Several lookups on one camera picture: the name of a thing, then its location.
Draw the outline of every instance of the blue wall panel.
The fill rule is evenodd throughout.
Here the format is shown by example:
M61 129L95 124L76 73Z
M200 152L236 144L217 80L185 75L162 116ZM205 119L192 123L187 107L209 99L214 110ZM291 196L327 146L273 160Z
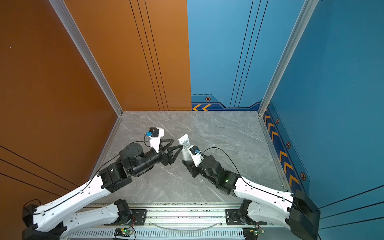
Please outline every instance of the blue wall panel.
M303 2L188 0L192 95L214 96L226 108L260 101Z
M319 207L384 184L383 11L384 2L378 0L319 1L272 98ZM384 189L377 189L321 208L322 217L383 198ZM383 217L383 212L379 204L324 218L321 228ZM382 223L327 228L320 234L323 240L382 239Z

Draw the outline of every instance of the gray tile surface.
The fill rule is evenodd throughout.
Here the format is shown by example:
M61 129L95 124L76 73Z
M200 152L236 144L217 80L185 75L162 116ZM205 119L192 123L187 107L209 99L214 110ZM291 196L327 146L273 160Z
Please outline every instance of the gray tile surface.
M174 145L178 145L181 136L188 134L190 143L202 151L219 147L231 157L242 176L283 190L256 112L124 112L105 161L129 143L142 141L150 127L162 127L165 130L163 139L173 138ZM144 145L143 148L144 152L149 150ZM205 154L212 154L223 168L236 172L220 150L210 149ZM132 177L132 183L96 202L112 203L117 199L129 203L242 202L240 198L221 193L200 175L192 178L181 160L180 153L172 165L165 167L159 163L140 177Z

